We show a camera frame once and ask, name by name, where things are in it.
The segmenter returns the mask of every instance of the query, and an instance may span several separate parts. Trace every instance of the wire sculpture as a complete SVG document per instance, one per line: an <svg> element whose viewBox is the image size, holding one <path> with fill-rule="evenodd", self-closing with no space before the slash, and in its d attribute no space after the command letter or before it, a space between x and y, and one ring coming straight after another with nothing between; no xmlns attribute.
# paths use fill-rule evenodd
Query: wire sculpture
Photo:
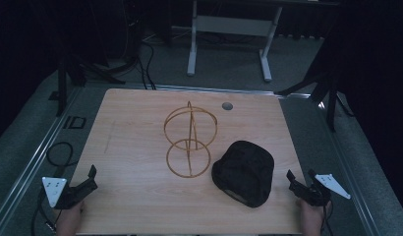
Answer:
<svg viewBox="0 0 403 236"><path fill-rule="evenodd" d="M189 114L189 113L190 113L189 136L186 139L181 139L176 142L172 141L172 139L167 134L168 123L178 116L181 116L184 114ZM211 119L213 120L214 135L208 141L207 144L204 144L203 142L201 142L198 139L198 130L197 130L197 126L196 126L195 113L205 113L205 114L209 115L211 117ZM165 134L165 138L171 144L171 147L167 151L167 155L166 155L167 165L168 165L168 168L175 175L178 175L182 178L196 178L198 176L201 176L207 170L208 166L210 165L210 161L211 161L210 151L208 150L207 146L209 146L214 141L214 139L216 138L216 135L217 135L217 119L212 113L210 113L200 107L193 106L192 103L189 101L187 103L187 106L175 109L167 116L167 118L165 119L165 122L164 122L164 134ZM184 150L186 152L188 166L189 166L189 174L179 173L178 171L174 170L174 168L171 166L169 155L170 155L170 151L172 148L178 148L178 149ZM193 168L192 168L191 152L201 150L201 149L205 149L208 154L207 165L201 172L194 174Z"/></svg>

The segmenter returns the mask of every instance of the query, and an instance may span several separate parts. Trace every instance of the black hat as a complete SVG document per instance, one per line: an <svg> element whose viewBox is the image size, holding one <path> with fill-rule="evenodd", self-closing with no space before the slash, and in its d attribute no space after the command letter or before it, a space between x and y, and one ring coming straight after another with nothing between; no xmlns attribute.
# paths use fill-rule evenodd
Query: black hat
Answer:
<svg viewBox="0 0 403 236"><path fill-rule="evenodd" d="M214 162L214 184L234 200L248 207L259 207L271 192L274 159L264 148L247 141L233 143Z"/></svg>

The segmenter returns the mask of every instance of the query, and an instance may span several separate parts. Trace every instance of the cable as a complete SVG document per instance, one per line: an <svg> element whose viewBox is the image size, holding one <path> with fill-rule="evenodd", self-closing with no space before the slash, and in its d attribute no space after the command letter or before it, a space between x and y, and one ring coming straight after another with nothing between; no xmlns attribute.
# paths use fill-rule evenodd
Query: cable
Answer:
<svg viewBox="0 0 403 236"><path fill-rule="evenodd" d="M144 69L144 64L143 64L143 61L141 60L141 58L138 59L138 65L140 65L140 68L141 68L140 72L141 72L141 76L142 76L142 80L143 80L143 85L144 85L145 89L147 89L146 82L145 82L145 76L146 76L146 78L148 79L152 90L156 90L155 83L152 81L152 79L151 79L151 77L149 75L149 65L150 65L150 62L151 62L153 54L154 54L153 53L153 47L151 45L149 45L148 43L146 43L146 42L142 42L142 44L147 46L147 47L149 47L149 49L151 51L149 59L148 59L148 62L146 63L146 69Z"/></svg>
<svg viewBox="0 0 403 236"><path fill-rule="evenodd" d="M326 206L323 206L323 222L321 223L321 230L320 232L322 232L324 230L324 225L326 225L327 230L329 231L330 236L333 236L333 231L330 227L329 224L329 218L332 216L333 214L333 201L330 201L331 203L331 211L330 214L327 215L327 208Z"/></svg>

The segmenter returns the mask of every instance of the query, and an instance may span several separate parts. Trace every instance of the wooden table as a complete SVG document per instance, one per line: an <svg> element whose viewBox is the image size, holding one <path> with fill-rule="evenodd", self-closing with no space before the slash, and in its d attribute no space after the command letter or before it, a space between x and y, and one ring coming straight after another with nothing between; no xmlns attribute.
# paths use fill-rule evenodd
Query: wooden table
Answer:
<svg viewBox="0 0 403 236"><path fill-rule="evenodd" d="M217 136L207 147L211 163L197 178L179 177L166 163L171 144L164 135L165 119L173 110L186 107L188 101L217 118ZM224 102L230 102L233 109L223 109ZM208 115L198 113L195 117L198 139L207 142L214 123ZM173 140L185 139L189 116L178 116L166 131ZM258 208L234 201L211 180L212 163L238 140L255 143L274 157L272 190L268 201ZM185 151L173 149L171 158L185 155ZM205 149L194 151L192 158L198 155L206 160ZM304 178L279 101L273 95L110 89L90 131L73 186L85 180L92 164L97 168L98 189L86 197L80 234L300 232L299 210L288 189L287 170L303 183Z"/></svg>

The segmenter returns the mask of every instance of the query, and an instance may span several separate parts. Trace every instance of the black backdrop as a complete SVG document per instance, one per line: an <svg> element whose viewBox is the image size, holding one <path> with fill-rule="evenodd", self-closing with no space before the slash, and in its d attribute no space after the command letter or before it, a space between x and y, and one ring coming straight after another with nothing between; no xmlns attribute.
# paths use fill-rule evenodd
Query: black backdrop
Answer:
<svg viewBox="0 0 403 236"><path fill-rule="evenodd" d="M361 0L345 9L308 76L333 68L403 206L403 1Z"/></svg>

